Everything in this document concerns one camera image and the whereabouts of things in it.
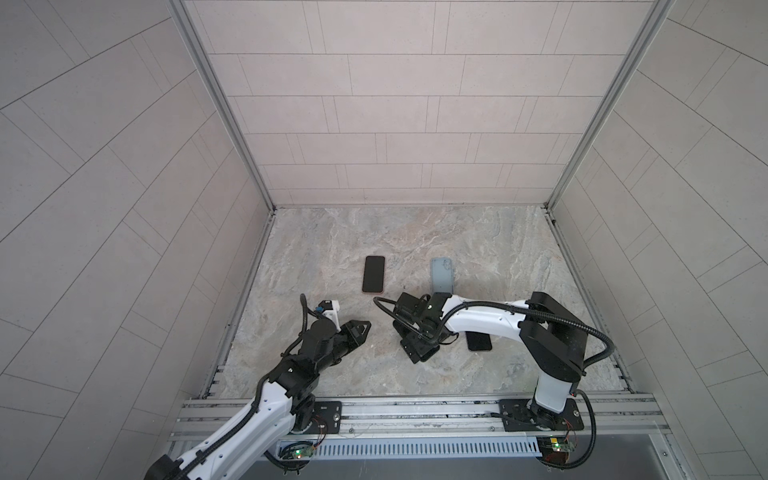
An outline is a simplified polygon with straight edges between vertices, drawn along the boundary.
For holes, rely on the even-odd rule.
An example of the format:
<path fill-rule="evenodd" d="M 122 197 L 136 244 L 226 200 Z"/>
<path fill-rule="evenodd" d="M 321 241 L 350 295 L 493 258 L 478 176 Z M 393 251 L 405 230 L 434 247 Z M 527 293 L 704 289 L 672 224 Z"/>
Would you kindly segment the light blue phone case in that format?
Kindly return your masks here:
<path fill-rule="evenodd" d="M 452 295 L 454 292 L 452 260 L 448 257 L 433 258 L 430 262 L 430 278 L 433 294 Z"/>

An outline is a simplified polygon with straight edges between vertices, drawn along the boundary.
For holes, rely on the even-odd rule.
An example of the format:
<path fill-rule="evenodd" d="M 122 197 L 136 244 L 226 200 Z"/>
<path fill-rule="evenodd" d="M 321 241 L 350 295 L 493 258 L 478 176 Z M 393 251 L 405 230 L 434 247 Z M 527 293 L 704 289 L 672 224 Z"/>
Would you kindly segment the black phone case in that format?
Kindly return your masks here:
<path fill-rule="evenodd" d="M 440 349 L 439 344 L 431 344 L 418 335 L 403 337 L 400 345 L 414 364 L 428 361 Z"/>

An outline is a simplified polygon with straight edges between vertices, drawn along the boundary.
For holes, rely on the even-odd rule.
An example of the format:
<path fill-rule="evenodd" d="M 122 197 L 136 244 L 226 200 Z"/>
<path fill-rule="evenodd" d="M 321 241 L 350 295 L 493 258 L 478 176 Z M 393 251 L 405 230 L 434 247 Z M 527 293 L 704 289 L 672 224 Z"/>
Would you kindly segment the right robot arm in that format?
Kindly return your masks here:
<path fill-rule="evenodd" d="M 539 430 L 565 430 L 564 415 L 585 373 L 585 324 L 541 292 L 540 300 L 493 302 L 458 295 L 414 297 L 403 293 L 392 310 L 393 327 L 414 363 L 431 358 L 462 332 L 521 342 L 539 368 L 534 395 L 525 406 L 501 411 L 506 421 Z"/>

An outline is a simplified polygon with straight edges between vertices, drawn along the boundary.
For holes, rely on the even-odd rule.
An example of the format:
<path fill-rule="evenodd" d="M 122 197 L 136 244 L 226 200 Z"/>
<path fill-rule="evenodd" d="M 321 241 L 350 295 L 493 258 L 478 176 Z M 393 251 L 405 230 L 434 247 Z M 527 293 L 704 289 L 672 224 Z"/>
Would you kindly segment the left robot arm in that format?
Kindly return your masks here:
<path fill-rule="evenodd" d="M 255 396 L 207 439 L 176 459 L 163 455 L 147 479 L 238 479 L 280 439 L 303 430 L 314 408 L 320 373 L 362 346 L 369 321 L 338 326 L 321 316 L 290 345 L 280 362 L 258 382 Z"/>

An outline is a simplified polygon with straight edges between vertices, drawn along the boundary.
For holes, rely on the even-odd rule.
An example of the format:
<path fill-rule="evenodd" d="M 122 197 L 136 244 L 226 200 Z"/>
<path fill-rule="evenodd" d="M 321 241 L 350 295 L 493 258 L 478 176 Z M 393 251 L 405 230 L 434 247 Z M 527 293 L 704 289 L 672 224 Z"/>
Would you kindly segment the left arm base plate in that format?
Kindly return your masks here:
<path fill-rule="evenodd" d="M 296 435 L 337 434 L 340 430 L 341 414 L 340 401 L 314 401 L 298 410 L 291 433 Z"/>

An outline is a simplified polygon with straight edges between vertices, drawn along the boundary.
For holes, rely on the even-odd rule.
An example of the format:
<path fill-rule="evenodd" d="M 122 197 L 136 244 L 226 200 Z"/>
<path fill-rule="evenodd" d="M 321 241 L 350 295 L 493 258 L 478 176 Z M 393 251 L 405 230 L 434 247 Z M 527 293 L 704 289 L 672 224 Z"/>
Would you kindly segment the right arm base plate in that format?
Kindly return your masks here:
<path fill-rule="evenodd" d="M 506 432 L 566 432 L 582 431 L 583 416 L 573 398 L 566 400 L 565 408 L 554 413 L 531 400 L 503 399 L 499 401 L 499 415 Z"/>

